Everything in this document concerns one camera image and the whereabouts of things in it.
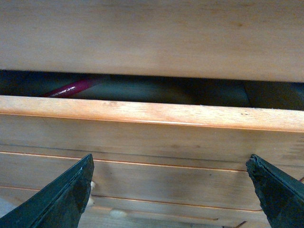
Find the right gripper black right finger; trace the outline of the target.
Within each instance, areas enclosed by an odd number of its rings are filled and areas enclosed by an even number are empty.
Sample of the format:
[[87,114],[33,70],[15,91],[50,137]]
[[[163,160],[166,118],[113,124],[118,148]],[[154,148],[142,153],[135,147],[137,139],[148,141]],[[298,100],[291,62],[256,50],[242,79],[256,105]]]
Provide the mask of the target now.
[[304,184],[252,154],[246,162],[260,206],[273,228],[304,226]]

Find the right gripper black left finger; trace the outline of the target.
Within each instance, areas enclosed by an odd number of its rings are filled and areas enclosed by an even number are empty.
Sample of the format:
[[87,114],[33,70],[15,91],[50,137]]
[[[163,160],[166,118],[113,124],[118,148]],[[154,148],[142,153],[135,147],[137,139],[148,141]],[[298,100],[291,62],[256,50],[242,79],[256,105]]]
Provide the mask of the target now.
[[88,154],[0,219],[2,228],[76,228],[89,201],[94,172]]

